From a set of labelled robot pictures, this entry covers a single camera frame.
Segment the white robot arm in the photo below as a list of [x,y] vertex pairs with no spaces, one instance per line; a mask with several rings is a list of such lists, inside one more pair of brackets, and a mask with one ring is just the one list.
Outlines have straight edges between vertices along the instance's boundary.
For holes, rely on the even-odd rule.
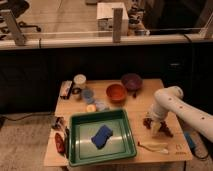
[[148,116],[160,123],[173,112],[209,141],[213,142],[213,115],[185,103],[180,87],[162,88],[154,93],[154,101],[148,111]]

